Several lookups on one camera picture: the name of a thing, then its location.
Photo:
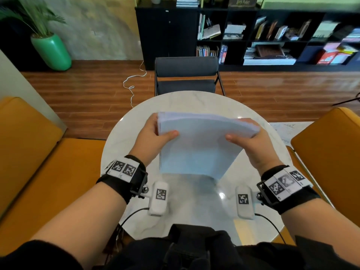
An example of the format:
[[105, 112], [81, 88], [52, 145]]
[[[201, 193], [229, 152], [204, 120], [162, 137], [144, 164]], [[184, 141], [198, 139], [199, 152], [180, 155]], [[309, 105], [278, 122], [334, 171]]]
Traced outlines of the person's left hand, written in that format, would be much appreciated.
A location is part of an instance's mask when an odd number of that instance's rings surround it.
[[147, 167], [164, 147], [158, 142], [159, 135], [158, 114], [153, 113], [139, 132], [129, 155], [136, 157]]

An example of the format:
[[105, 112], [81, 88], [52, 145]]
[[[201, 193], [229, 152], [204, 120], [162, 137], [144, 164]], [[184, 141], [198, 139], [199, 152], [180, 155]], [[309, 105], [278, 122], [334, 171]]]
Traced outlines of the person's right hand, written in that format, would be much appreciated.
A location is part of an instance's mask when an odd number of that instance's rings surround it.
[[259, 175], [262, 176], [274, 167], [283, 166], [283, 162], [279, 159], [268, 132], [250, 118], [240, 118], [238, 120], [259, 127], [259, 132], [252, 138], [248, 138], [248, 145], [240, 146], [245, 150], [251, 165], [258, 171]]

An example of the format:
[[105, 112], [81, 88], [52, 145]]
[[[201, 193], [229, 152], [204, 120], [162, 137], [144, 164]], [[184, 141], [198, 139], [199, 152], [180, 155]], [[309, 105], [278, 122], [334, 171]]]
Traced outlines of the stack of white paper sheets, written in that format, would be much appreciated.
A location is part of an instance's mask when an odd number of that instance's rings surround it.
[[178, 131], [159, 154], [162, 174], [203, 175], [219, 181], [242, 151], [227, 134], [252, 138], [260, 127], [215, 114], [158, 112], [159, 134]]

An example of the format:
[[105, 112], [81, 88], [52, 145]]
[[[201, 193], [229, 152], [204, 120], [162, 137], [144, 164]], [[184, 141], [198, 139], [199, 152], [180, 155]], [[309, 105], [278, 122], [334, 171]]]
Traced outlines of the person's left forearm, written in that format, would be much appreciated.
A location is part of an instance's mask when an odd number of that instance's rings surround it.
[[54, 244], [90, 269], [105, 248], [127, 207], [129, 183], [99, 182], [46, 223], [31, 240]]

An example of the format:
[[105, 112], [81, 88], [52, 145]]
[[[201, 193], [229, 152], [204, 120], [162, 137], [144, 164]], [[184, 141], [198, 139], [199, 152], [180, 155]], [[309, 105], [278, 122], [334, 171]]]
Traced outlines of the person's right forearm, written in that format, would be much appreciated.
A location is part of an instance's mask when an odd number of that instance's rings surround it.
[[360, 267], [360, 227], [316, 198], [281, 214], [291, 237], [301, 236], [331, 245], [345, 261]]

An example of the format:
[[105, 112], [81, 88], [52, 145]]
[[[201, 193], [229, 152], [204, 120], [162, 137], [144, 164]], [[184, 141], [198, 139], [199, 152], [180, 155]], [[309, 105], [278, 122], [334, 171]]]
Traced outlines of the grey padded chair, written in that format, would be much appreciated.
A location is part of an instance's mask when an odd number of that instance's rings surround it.
[[154, 95], [178, 91], [216, 92], [219, 84], [226, 92], [215, 56], [158, 57], [154, 63]]

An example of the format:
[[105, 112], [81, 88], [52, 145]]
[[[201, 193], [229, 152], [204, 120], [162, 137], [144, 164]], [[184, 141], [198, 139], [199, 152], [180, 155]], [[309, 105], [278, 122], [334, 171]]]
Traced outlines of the stack of flat white books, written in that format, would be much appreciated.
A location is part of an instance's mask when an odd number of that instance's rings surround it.
[[243, 66], [273, 66], [273, 65], [294, 65], [297, 59], [290, 54], [285, 58], [261, 58], [254, 47], [248, 47], [245, 51]]

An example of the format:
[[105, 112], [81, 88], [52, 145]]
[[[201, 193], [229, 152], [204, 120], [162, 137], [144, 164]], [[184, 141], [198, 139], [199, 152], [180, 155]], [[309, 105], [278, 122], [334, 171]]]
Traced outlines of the stack of white magazines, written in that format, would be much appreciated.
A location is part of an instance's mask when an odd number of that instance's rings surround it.
[[246, 24], [232, 24], [227, 22], [226, 28], [223, 34], [223, 40], [242, 40], [244, 36], [244, 31], [246, 29]]

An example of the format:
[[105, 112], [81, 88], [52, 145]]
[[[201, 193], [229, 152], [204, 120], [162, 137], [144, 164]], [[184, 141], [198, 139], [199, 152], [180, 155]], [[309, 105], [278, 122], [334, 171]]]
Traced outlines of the row of upright books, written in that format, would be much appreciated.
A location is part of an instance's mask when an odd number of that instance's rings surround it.
[[214, 24], [207, 15], [200, 13], [197, 40], [210, 40], [220, 35], [220, 25]]

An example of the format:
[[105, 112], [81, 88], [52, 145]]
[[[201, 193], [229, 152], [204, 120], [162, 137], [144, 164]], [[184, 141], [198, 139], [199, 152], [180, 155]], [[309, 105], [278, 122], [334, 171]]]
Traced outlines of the row of leaning display books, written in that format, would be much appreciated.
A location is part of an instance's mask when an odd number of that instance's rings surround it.
[[288, 25], [278, 26], [278, 23], [278, 20], [268, 23], [266, 16], [257, 18], [251, 34], [252, 39], [255, 41], [300, 41], [307, 33], [312, 19], [302, 22], [299, 28]]

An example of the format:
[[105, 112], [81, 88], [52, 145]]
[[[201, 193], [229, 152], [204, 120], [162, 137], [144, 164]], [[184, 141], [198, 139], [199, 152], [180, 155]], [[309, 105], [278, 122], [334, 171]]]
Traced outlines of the person's black clothing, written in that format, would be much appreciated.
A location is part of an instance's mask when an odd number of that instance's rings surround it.
[[299, 246], [235, 246], [225, 231], [173, 225], [167, 237], [131, 242], [96, 270], [360, 270], [331, 245], [296, 237]]

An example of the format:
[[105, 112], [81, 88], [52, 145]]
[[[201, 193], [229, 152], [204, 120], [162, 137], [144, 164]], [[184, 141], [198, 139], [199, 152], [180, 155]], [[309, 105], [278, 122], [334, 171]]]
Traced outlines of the pile of red and pink books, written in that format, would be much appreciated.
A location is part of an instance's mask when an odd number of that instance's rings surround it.
[[315, 56], [316, 65], [341, 65], [359, 49], [347, 43], [327, 43]]

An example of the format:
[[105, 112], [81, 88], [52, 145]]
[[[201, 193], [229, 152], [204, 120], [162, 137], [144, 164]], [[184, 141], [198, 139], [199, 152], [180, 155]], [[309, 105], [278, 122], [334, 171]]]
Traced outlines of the orange upholstered sofa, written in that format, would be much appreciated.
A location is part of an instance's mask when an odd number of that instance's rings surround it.
[[22, 98], [0, 100], [0, 257], [95, 185], [105, 143], [64, 138]]

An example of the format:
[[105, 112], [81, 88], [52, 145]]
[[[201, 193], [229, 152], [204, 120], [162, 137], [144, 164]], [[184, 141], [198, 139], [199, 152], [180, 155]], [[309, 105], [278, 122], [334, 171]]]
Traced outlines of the green plant pot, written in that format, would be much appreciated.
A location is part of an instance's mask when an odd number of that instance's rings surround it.
[[50, 33], [47, 37], [31, 36], [31, 43], [41, 56], [45, 64], [54, 71], [67, 71], [72, 66], [70, 54], [61, 40], [55, 34]]

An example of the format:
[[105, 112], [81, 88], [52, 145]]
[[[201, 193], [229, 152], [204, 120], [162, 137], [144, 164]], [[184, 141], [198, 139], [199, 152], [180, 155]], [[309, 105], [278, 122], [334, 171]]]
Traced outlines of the green palm plant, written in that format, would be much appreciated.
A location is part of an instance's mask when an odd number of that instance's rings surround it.
[[15, 18], [30, 27], [36, 38], [47, 38], [53, 35], [49, 23], [58, 22], [66, 24], [62, 16], [52, 11], [43, 0], [14, 0], [15, 8], [8, 4], [0, 4], [0, 21]]

